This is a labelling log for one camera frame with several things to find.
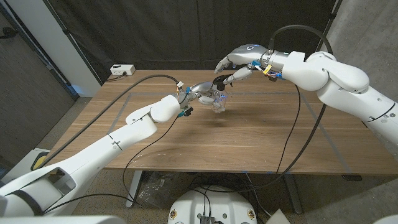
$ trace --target wall outlet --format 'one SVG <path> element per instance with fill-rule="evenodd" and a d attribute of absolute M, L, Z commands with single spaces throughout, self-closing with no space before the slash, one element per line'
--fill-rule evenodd
<path fill-rule="evenodd" d="M 123 72 L 127 72 L 126 75 L 132 75 L 135 71 L 134 65 L 113 65 L 111 67 L 112 75 L 123 75 Z"/>

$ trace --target screw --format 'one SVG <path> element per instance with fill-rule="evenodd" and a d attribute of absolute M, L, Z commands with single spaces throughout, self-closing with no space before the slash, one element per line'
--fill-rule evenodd
<path fill-rule="evenodd" d="M 177 216 L 177 211 L 174 209 L 170 212 L 170 218 L 174 219 Z"/>
<path fill-rule="evenodd" d="M 254 213 L 254 211 L 251 210 L 251 209 L 249 209 L 249 210 L 248 210 L 248 217 L 249 217 L 250 219 L 254 219 L 255 216 L 256 216 L 256 214 Z"/>

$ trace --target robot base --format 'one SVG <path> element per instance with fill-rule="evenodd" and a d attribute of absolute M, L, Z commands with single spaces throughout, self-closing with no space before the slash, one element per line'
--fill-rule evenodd
<path fill-rule="evenodd" d="M 210 186 L 211 190 L 230 190 L 226 187 Z M 206 191 L 202 188 L 190 190 L 172 205 L 169 213 L 168 224 L 188 224 L 188 223 L 214 223 L 214 221 L 230 224 L 256 224 L 257 219 L 252 205 L 238 193 L 218 193 Z"/>

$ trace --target wooden table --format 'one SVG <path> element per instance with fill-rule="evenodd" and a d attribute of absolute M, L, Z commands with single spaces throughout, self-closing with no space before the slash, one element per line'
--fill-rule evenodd
<path fill-rule="evenodd" d="M 212 81 L 209 70 L 138 70 L 131 77 L 105 83 L 54 149 L 80 130 L 115 96 L 138 79 L 167 74 L 185 83 L 184 87 Z M 298 96 L 289 81 L 270 82 L 255 72 L 249 79 L 226 87 L 226 111 L 216 114 L 209 106 L 193 101 L 189 117 L 179 118 L 170 132 L 142 152 L 129 168 L 203 172 L 274 173 L 285 140 L 294 122 Z M 300 91 L 302 104 L 280 170 L 301 150 L 319 114 L 322 103 L 315 92 Z M 175 84 L 166 78 L 146 80 L 116 102 L 52 161 L 64 160 L 125 125 L 133 111 L 175 93 Z M 158 132 L 124 151 L 106 168 L 122 169 L 143 147 L 163 135 L 172 121 L 158 124 Z M 311 143 L 290 170 L 291 174 L 398 174 L 398 163 L 373 133 L 354 116 L 328 107 Z"/>

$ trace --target black curtain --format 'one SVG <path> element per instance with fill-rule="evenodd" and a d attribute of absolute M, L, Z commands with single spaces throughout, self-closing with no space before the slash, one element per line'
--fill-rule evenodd
<path fill-rule="evenodd" d="M 50 0 L 102 81 L 115 63 L 134 64 L 137 69 L 214 69 L 240 45 L 266 47 L 282 26 L 304 24 L 323 31 L 334 3 Z M 275 49 L 310 54 L 318 42 L 304 30 L 288 30 L 277 36 Z"/>

